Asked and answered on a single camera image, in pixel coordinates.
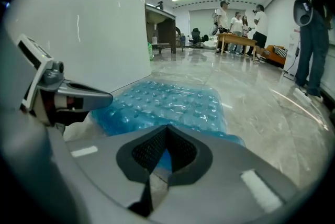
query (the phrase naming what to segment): black pants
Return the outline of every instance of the black pants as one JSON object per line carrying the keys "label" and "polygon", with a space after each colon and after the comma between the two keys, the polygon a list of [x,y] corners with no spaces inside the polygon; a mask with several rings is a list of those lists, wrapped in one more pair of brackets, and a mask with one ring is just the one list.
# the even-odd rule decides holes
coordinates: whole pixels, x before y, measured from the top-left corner
{"label": "black pants", "polygon": [[[257,41],[256,45],[260,48],[265,48],[265,43],[266,43],[266,36],[259,33],[259,32],[255,32],[253,37],[252,37],[253,40]],[[248,51],[248,55],[252,55],[252,50],[253,50],[253,47],[250,47],[249,48],[249,51]]]}
{"label": "black pants", "polygon": [[243,46],[241,54],[244,54],[245,48],[246,48],[246,46]]}
{"label": "black pants", "polygon": [[[220,33],[227,33],[228,29],[222,28],[222,29],[219,29],[219,31],[220,31]],[[221,50],[221,48],[222,48],[222,42],[220,41],[219,45],[218,45],[218,49]],[[224,51],[227,51],[227,50],[228,50],[228,44],[225,42]]]}

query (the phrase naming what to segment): white cylindrical bin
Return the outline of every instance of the white cylindrical bin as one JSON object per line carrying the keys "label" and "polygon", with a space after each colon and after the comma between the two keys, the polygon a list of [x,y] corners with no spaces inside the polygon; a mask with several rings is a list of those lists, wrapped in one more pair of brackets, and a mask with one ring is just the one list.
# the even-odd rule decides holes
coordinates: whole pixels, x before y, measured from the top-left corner
{"label": "white cylindrical bin", "polygon": [[65,77],[112,92],[151,74],[144,0],[13,0],[4,25],[33,38]]}

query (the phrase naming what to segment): wooden table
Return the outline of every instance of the wooden table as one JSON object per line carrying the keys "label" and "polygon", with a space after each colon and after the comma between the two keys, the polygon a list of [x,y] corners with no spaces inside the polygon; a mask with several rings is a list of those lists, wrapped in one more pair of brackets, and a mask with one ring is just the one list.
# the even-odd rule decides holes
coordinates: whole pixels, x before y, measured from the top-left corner
{"label": "wooden table", "polygon": [[216,48],[215,48],[215,53],[216,50],[218,49],[219,46],[219,42],[222,42],[222,49],[221,49],[221,55],[224,54],[224,44],[225,43],[237,43],[240,46],[251,46],[253,47],[253,59],[255,59],[255,51],[256,51],[256,42],[255,40],[251,40],[245,37],[240,37],[234,34],[230,34],[230,33],[221,33],[218,35],[218,42],[216,44]]}
{"label": "wooden table", "polygon": [[169,43],[152,43],[151,45],[152,45],[152,46],[157,46],[157,47],[158,47],[159,54],[162,53],[162,47],[163,47],[163,46],[170,46]]}

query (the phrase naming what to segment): person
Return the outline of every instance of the person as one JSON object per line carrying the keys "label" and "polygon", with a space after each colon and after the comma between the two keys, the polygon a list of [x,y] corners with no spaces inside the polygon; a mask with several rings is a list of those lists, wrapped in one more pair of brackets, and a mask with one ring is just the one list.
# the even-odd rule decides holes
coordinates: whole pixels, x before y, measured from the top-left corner
{"label": "person", "polygon": [[[256,58],[258,60],[261,59],[261,55],[264,52],[265,43],[267,39],[267,15],[264,12],[264,6],[258,4],[256,6],[256,15],[254,22],[256,24],[256,32],[253,35],[252,39],[257,41],[256,43]],[[248,56],[251,56],[253,48],[250,47],[249,52],[247,53]]]}
{"label": "person", "polygon": [[[242,29],[241,12],[236,12],[235,17],[231,19],[229,32],[242,37],[242,31],[243,29]],[[235,45],[234,43],[229,44],[228,46],[229,53],[233,53],[234,45]],[[241,46],[236,45],[236,54],[240,54],[240,52],[241,52]]]}
{"label": "person", "polygon": [[313,54],[307,95],[313,101],[322,103],[320,82],[325,71],[326,55],[329,49],[328,30],[331,28],[332,14],[325,7],[323,0],[313,0],[312,6],[314,14],[311,22],[306,26],[300,27],[300,58],[295,77],[296,84],[299,87],[304,87],[309,73],[309,61]]}
{"label": "person", "polygon": [[[242,36],[247,38],[248,37],[248,32],[249,32],[249,26],[248,26],[248,18],[247,16],[242,17]],[[245,51],[245,46],[243,46],[241,54],[244,54]]]}
{"label": "person", "polygon": [[[216,10],[220,33],[228,32],[228,16],[227,16],[228,5],[229,3],[227,1],[222,1],[220,3],[220,7]],[[222,49],[222,42],[219,42],[217,53],[219,53],[221,49]]]}

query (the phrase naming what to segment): orange sofa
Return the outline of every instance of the orange sofa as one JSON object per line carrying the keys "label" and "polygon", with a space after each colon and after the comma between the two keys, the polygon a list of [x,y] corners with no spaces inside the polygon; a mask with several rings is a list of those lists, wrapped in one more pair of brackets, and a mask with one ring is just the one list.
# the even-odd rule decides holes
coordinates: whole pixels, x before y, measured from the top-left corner
{"label": "orange sofa", "polygon": [[266,51],[269,51],[270,54],[265,54],[263,53],[262,54],[262,57],[265,57],[266,59],[269,59],[269,60],[272,60],[274,62],[277,62],[279,63],[280,65],[285,65],[285,58],[282,58],[280,55],[276,54],[274,51],[273,51],[273,48],[274,47],[278,47],[278,48],[281,48],[281,49],[284,49],[283,46],[267,46],[265,48]]}

